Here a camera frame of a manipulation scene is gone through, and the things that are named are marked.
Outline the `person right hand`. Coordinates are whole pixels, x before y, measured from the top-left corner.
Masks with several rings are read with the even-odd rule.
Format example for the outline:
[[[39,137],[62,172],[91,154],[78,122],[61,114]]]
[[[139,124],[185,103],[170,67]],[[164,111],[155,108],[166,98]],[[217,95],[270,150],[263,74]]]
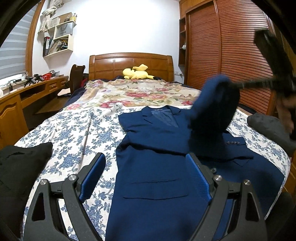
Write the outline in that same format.
[[[283,124],[285,130],[288,133],[292,133],[294,130],[294,123],[290,114],[290,109],[295,109],[295,95],[284,98],[279,95],[276,97],[276,109],[278,111],[278,118]]]

